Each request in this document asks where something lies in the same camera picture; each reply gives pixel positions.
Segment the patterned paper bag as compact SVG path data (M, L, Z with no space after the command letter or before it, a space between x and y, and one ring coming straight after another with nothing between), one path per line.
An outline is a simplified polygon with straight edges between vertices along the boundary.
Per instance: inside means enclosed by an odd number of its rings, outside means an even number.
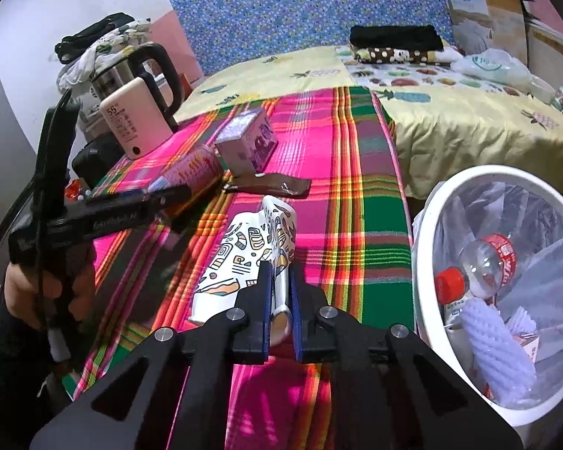
M295 258L297 212L287 202L266 195L256 212L240 212L230 221L220 246L199 279L190 322L204 324L235 305L237 294L257 282L260 264L273 267L270 344L291 334L289 267Z

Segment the white foam net sleeve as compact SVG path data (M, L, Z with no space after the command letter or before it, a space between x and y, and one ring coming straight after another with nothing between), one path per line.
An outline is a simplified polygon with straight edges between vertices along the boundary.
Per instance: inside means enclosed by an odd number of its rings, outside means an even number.
M523 399L536 381L535 364L499 312L481 298L471 298L463 306L461 322L494 401L506 407Z

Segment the clear bottle red cap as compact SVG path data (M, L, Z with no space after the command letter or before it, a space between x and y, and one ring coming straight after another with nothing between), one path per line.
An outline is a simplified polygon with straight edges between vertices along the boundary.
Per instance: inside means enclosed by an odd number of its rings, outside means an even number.
M434 278L437 301L446 306L465 295L489 300L513 280L519 264L513 237L491 234L470 242L456 264Z

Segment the white round trash bin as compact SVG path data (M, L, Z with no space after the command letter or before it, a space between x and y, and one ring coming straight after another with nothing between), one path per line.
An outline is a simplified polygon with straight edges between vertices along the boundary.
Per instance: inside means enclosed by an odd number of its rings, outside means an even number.
M413 285L419 335L526 444L563 424L563 195L511 166L473 166L439 183L413 223ZM463 247L491 234L513 237L520 264L513 280L484 301L504 319L519 306L537 323L538 338L521 347L535 364L529 393L496 403L463 331L446 331L449 313L474 299L440 305L434 278L456 264Z

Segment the red milk can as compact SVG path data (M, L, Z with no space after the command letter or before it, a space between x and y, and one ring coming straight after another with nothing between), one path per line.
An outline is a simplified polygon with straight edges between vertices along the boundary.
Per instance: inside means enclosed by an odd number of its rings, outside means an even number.
M167 166L148 186L172 186L186 190L167 201L160 212L161 218L172 222L203 200L221 180L223 167L216 154L209 147L199 144Z

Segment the black suitcase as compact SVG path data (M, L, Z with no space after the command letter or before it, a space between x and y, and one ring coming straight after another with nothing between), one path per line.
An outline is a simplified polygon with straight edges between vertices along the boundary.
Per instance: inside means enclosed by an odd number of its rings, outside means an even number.
M111 132L88 142L72 160L76 175L93 189L124 156L121 144Z

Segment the small pink purple carton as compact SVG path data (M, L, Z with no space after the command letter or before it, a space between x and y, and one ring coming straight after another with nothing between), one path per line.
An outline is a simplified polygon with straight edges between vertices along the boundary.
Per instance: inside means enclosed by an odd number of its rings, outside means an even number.
M262 173L277 144L263 108L247 110L230 119L214 140L234 177Z

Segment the pink steel electric kettle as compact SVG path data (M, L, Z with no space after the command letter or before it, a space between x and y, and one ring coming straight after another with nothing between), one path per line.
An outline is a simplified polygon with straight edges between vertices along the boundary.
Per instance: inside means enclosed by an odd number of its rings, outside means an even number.
M172 98L167 100L145 64L157 64ZM156 150L177 131L175 114L185 98L181 81L160 44L147 43L101 70L92 80L100 98L99 111L129 159Z

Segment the pineapple print bedding pile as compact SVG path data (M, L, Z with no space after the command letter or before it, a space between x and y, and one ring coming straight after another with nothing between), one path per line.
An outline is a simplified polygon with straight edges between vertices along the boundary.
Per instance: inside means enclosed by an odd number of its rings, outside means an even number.
M57 75L57 91L63 95L72 87L88 83L100 71L149 43L151 27L149 19L132 20L100 37L80 57L62 68Z

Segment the pink plaid tablecloth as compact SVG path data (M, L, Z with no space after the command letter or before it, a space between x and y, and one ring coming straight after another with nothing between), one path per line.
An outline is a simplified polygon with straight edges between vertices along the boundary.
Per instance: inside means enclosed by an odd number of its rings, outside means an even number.
M97 306L89 350L64 379L80 396L160 327L188 330L211 302L231 301L262 260L297 266L328 302L363 324L412 325L410 218L393 147L393 121L360 86L306 91L210 111L143 159L122 159L97 195L140 189L193 146L213 147L240 115L264 112L275 149L263 180L302 179L299 198L230 191L231 177L186 211L178 232L163 222L95 242Z

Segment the black clothes on pile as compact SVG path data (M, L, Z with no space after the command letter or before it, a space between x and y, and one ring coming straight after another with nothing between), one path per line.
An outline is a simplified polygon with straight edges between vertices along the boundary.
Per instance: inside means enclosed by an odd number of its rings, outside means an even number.
M77 34L66 36L54 46L54 53L62 64L70 64L78 59L94 42L101 37L130 23L134 18L124 12L117 12L83 28Z

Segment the blue floral mattress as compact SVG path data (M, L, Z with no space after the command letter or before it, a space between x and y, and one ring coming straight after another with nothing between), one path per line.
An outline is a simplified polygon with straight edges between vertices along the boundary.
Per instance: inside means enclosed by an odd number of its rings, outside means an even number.
M426 26L453 39L446 0L170 0L202 70L316 46L354 26Z

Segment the polka dot brown cloth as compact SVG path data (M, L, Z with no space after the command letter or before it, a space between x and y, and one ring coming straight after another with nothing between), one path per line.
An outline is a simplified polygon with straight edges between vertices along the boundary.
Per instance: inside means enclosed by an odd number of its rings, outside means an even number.
M441 51L352 48L352 53L357 61L371 64L452 64L463 58L463 55L452 47Z

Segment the yellow pineapple bedsheet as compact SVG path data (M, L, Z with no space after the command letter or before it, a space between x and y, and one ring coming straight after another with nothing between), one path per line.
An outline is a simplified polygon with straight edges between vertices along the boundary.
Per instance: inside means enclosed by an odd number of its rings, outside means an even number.
M563 114L513 87L440 65L367 65L345 47L314 47L235 64L207 77L177 112L205 112L293 93L362 86L388 114L409 196L482 165L512 166L563 193Z

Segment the white plastic bag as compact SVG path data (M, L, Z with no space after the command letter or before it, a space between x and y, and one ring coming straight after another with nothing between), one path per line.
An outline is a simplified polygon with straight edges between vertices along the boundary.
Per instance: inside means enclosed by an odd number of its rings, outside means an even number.
M463 75L514 87L527 87L533 78L523 62L506 51L493 48L456 60L450 64L450 69Z

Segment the cardboard box with picture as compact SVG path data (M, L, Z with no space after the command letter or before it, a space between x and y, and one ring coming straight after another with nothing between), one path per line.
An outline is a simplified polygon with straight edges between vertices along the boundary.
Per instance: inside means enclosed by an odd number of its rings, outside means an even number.
M499 49L527 63L526 1L446 0L456 47L466 55Z

